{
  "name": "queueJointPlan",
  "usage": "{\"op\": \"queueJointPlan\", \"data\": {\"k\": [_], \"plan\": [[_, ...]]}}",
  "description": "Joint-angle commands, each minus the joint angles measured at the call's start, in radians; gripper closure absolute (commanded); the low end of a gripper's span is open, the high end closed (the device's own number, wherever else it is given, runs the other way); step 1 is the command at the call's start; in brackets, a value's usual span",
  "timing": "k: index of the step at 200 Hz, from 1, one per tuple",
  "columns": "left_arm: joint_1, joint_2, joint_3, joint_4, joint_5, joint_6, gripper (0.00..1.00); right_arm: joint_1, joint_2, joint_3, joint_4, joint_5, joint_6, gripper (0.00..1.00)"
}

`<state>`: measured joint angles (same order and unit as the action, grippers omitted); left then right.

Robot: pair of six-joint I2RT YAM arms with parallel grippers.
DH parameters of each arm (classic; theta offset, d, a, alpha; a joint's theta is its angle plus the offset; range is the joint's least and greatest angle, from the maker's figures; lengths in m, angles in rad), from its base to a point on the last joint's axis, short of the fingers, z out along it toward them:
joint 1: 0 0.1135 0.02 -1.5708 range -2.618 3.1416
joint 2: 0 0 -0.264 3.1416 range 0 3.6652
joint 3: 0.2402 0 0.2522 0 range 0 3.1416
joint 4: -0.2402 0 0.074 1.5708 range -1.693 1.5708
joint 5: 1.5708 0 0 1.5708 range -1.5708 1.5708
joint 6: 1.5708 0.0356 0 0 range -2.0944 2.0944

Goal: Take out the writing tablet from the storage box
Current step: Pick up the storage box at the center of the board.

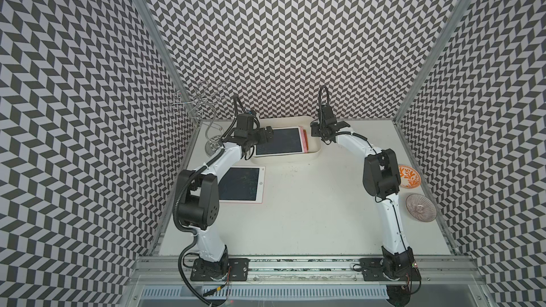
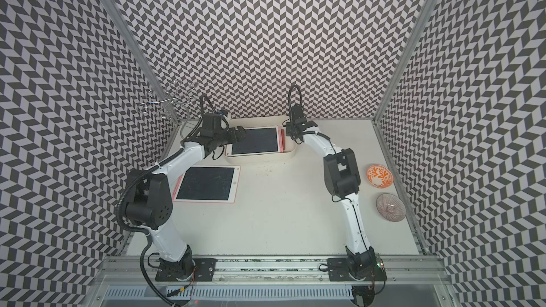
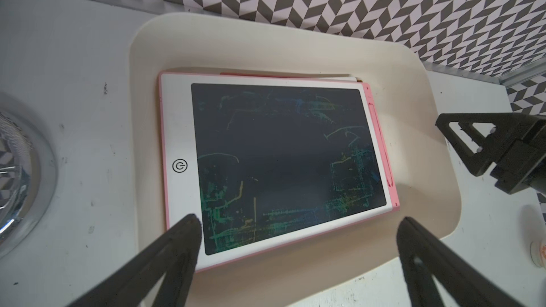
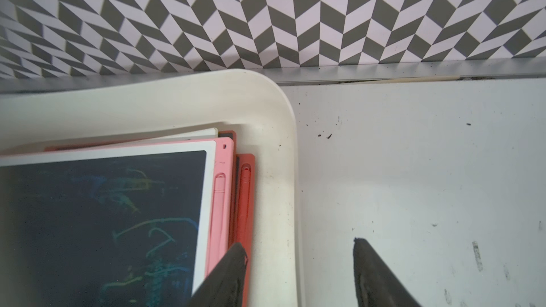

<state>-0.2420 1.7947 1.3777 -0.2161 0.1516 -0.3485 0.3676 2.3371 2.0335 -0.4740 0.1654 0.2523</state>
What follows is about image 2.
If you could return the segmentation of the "pink writing tablet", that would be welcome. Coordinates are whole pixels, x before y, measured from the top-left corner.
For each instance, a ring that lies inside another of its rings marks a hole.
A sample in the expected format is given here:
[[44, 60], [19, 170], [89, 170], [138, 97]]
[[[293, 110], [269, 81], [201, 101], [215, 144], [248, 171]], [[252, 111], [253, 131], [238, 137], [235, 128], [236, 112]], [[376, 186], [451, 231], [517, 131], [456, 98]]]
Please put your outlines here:
[[253, 156], [284, 152], [280, 126], [263, 126], [246, 130], [243, 141], [228, 145], [226, 156]]
[[240, 166], [193, 166], [182, 174], [172, 192], [174, 203], [234, 203]]

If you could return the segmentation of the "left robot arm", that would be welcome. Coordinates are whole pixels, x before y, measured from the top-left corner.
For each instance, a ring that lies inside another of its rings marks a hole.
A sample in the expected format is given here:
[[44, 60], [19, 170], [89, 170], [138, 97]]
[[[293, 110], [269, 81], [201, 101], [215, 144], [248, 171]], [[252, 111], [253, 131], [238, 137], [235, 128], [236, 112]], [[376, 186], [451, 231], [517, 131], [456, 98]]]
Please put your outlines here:
[[182, 139], [176, 153], [146, 170], [129, 172], [125, 190], [115, 208], [116, 221], [123, 230], [146, 237], [139, 268], [149, 288], [168, 306], [177, 303], [155, 286], [147, 272], [145, 256], [151, 247], [155, 247], [160, 260], [159, 271], [174, 280], [191, 281], [195, 277], [197, 266], [191, 248], [182, 240], [171, 219], [172, 193], [177, 180], [217, 148], [241, 142], [246, 135], [242, 126], [231, 127], [225, 114], [215, 107], [206, 112], [206, 106], [212, 106], [212, 102], [207, 95], [201, 95], [200, 117]]

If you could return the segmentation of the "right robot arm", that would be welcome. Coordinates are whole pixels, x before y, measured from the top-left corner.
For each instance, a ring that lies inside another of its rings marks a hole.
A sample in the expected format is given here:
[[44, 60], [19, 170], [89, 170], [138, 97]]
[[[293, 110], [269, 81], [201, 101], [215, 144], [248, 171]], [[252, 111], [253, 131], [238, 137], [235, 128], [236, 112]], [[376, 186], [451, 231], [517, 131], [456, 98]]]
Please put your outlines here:
[[384, 270], [363, 226], [359, 190], [361, 176], [355, 153], [352, 149], [341, 149], [331, 137], [321, 131], [316, 122], [308, 119], [304, 112], [303, 95], [299, 85], [290, 86], [287, 94], [288, 120], [284, 125], [286, 134], [297, 144], [304, 144], [323, 159], [324, 184], [333, 203], [343, 207], [346, 222], [346, 270], [356, 281], [371, 280], [365, 296], [375, 297], [384, 287], [376, 289], [377, 271]]

